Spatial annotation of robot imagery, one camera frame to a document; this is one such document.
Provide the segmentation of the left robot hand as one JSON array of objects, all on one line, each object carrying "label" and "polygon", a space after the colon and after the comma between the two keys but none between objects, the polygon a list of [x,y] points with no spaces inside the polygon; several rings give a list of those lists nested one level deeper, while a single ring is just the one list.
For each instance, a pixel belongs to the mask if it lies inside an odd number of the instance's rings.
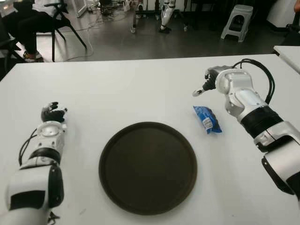
[{"label": "left robot hand", "polygon": [[41,111],[41,120],[43,122],[56,121],[63,123],[65,121],[65,114],[67,113],[67,108],[59,109],[58,102],[51,102],[47,106],[43,107]]}]

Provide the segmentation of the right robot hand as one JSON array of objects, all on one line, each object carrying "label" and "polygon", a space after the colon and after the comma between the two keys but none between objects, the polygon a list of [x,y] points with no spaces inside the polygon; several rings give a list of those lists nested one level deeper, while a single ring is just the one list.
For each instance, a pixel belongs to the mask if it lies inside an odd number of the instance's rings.
[{"label": "right robot hand", "polygon": [[192,93],[193,97],[197,97],[204,92],[208,90],[214,90],[216,88],[215,82],[217,79],[217,76],[224,70],[231,69],[230,66],[215,66],[215,67],[210,67],[206,70],[204,78],[205,78],[205,83],[203,86],[197,90],[195,90]]}]

